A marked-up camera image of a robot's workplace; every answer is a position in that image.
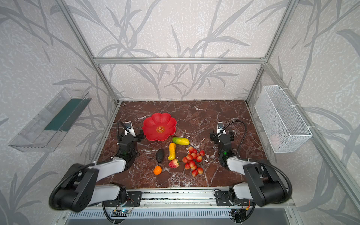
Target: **transparent plastic box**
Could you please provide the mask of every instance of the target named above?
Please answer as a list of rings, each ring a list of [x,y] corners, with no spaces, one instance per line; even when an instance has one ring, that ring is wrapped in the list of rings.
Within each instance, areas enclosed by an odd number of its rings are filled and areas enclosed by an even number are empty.
[[[255,109],[275,153],[294,152],[312,133],[279,85],[264,86]]]
[[[90,102],[88,93],[63,88],[9,146],[22,152],[53,152]]]

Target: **gray leaf pattern wallpaper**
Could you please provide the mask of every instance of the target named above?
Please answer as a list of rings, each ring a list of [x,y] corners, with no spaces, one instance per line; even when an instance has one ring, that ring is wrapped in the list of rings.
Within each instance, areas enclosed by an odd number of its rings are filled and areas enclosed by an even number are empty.
[[[50,224],[48,196],[67,168],[96,156],[114,100],[53,1],[0,1],[0,224]],[[52,153],[9,141],[64,87],[92,98]]]
[[[288,1],[66,0],[96,57],[263,57]],[[258,64],[103,64],[119,99],[246,99]]]
[[[358,184],[359,7],[360,1],[341,0],[298,4],[270,59]],[[264,75],[250,102],[264,140],[253,106],[262,85],[272,84]],[[305,224],[360,224],[359,214],[311,141],[294,153],[278,155],[266,145],[268,158],[292,177],[293,198]]]

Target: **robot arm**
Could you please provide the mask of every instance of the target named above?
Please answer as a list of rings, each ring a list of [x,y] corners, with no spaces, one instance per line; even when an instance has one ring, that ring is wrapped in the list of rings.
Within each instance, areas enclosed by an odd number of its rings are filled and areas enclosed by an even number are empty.
[[[249,162],[236,156],[228,158],[229,170],[245,175],[247,185],[243,183],[229,187],[229,197],[236,203],[239,199],[251,199],[257,205],[278,204],[291,196],[291,183],[288,178],[289,193],[274,166],[268,163]]]
[[[80,212],[89,205],[103,201],[126,201],[124,187],[114,184],[96,185],[97,181],[105,177],[128,170],[134,163],[137,142],[144,138],[144,133],[140,130],[140,133],[135,135],[131,122],[125,123],[124,130],[125,134],[118,135],[118,152],[110,161],[86,166],[77,163],[69,168],[50,195],[51,208]]]
[[[250,199],[257,205],[264,206],[283,203],[291,197],[291,183],[281,170],[266,162],[241,159],[232,152],[234,132],[227,134],[223,122],[217,124],[217,133],[210,133],[210,139],[218,145],[220,164],[228,170],[245,175],[248,181],[247,184],[240,183],[229,187],[230,202],[237,204],[243,199]],[[289,191],[276,172],[284,177]]]

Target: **yellow squash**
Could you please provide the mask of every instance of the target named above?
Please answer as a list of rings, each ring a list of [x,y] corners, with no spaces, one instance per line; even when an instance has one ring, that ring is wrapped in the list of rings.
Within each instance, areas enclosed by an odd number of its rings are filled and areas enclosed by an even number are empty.
[[[169,144],[169,157],[167,159],[169,161],[175,159],[175,143]]]
[[[175,144],[181,144],[181,145],[189,145],[190,144],[188,139],[178,138],[178,137],[173,137],[172,142],[174,142]]]

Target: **avocado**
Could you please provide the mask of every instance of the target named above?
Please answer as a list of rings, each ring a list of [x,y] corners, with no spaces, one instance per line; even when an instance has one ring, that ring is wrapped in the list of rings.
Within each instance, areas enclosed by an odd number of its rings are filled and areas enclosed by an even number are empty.
[[[158,163],[161,163],[164,159],[164,149],[159,149],[156,153],[156,161]]]

